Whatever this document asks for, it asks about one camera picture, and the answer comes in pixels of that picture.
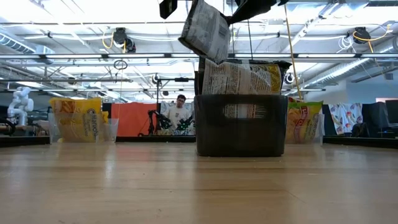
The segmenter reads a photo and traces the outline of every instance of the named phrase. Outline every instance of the black plastic crate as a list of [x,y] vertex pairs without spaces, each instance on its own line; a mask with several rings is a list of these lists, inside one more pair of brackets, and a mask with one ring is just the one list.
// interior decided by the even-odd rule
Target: black plastic crate
[[[226,105],[258,105],[262,118],[227,118]],[[284,153],[287,97],[199,95],[195,97],[197,153],[214,157],[277,157]]]

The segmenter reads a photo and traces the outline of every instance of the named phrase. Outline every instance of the orange wall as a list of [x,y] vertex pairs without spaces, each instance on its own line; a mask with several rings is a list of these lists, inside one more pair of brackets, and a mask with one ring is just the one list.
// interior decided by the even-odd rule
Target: orange wall
[[118,136],[136,137],[139,133],[148,134],[148,111],[156,110],[156,104],[146,103],[114,103],[112,104],[112,118],[119,118]]

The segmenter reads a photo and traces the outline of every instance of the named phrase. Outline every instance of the colorful fabric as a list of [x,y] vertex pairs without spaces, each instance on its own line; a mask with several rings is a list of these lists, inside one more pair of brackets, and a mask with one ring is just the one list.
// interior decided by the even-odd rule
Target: colorful fabric
[[351,133],[355,124],[363,122],[361,103],[339,103],[329,109],[337,134]]

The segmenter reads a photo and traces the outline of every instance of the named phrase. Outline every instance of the person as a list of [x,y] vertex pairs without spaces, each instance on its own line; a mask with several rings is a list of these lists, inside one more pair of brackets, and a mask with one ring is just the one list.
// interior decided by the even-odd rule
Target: person
[[186,97],[184,95],[179,95],[177,97],[176,105],[167,108],[167,110],[163,113],[166,118],[170,119],[174,129],[177,128],[177,125],[180,123],[181,119],[185,120],[190,117],[189,110],[183,107],[185,100]]

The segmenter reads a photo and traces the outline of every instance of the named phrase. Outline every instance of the cable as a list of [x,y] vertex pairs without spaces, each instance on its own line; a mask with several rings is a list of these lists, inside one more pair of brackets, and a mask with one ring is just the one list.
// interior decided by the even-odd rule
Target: cable
[[250,53],[251,53],[251,60],[253,60],[253,47],[252,47],[252,44],[251,44],[251,33],[250,33],[250,22],[249,22],[249,19],[248,19],[248,29],[249,29],[249,38],[250,38]]
[[111,38],[111,45],[110,45],[110,46],[107,46],[107,45],[105,44],[105,39],[104,39],[104,37],[105,37],[105,32],[104,32],[103,35],[102,35],[102,44],[103,44],[104,47],[107,48],[107,49],[111,49],[112,46],[113,46],[113,33],[114,33],[114,32],[112,32],[112,38]]
[[141,129],[139,130],[138,134],[141,134],[141,131],[144,129],[145,125],[147,124],[149,118],[145,121],[144,125],[142,125]]
[[[231,15],[233,15],[233,4],[231,4]],[[235,31],[234,31],[234,24],[232,24],[232,53],[235,57],[235,40],[234,40],[234,36],[235,36]]]
[[[126,53],[126,41],[124,41],[123,53],[124,54]],[[124,69],[122,69],[122,77],[121,77],[122,80],[123,80]],[[120,93],[119,93],[120,99],[122,98],[122,87],[123,87],[123,82],[120,82]]]
[[340,53],[342,50],[348,50],[350,48],[353,48],[354,44],[354,39],[352,37],[342,37],[340,40],[338,40],[338,46],[340,47],[340,50],[337,51],[336,53]]
[[371,52],[372,52],[372,54],[373,54],[374,52],[373,52],[373,48],[372,48],[372,44],[371,44],[371,42],[370,42],[370,41],[368,41],[368,44],[369,44],[369,48],[371,49]]
[[381,37],[378,37],[378,38],[375,38],[375,39],[362,39],[362,38],[360,38],[360,37],[357,37],[357,36],[355,36],[355,33],[357,33],[356,31],[353,32],[353,36],[354,36],[356,39],[362,40],[362,41],[375,41],[375,40],[379,40],[379,39],[385,37],[385,36],[389,33],[389,32],[388,32],[389,29],[390,29],[390,25],[387,25],[386,33],[385,33],[384,35],[382,35]]
[[9,121],[5,118],[0,118],[0,123],[6,124],[11,127],[11,130],[5,131],[5,132],[0,132],[0,134],[4,134],[4,135],[8,135],[8,136],[14,134],[14,132],[16,130],[15,124],[13,124],[11,121]]
[[298,81],[297,74],[296,74],[296,66],[295,66],[295,63],[294,63],[293,45],[292,45],[292,38],[290,37],[290,26],[289,26],[289,20],[287,18],[286,4],[285,4],[285,15],[286,15],[287,32],[289,34],[290,56],[292,57],[294,78],[295,78],[295,81],[296,81],[298,97],[300,98],[300,101],[302,101],[302,96],[301,96],[301,92],[300,92],[300,85],[299,85],[299,81]]

